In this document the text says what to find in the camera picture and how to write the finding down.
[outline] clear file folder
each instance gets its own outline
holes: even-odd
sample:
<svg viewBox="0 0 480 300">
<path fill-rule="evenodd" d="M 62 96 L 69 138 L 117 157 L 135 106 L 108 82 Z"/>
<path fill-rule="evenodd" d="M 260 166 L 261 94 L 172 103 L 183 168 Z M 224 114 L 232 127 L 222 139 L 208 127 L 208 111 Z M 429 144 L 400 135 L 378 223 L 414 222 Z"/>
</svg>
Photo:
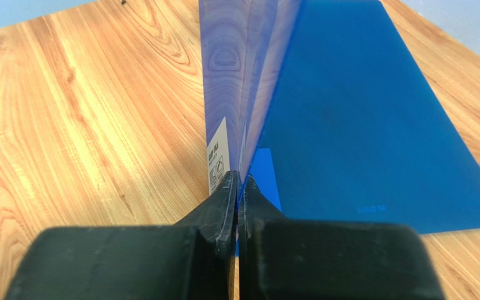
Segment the clear file folder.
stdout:
<svg viewBox="0 0 480 300">
<path fill-rule="evenodd" d="M 380 2 L 199 12 L 210 191 L 237 170 L 290 218 L 480 228 L 480 167 Z"/>
</svg>

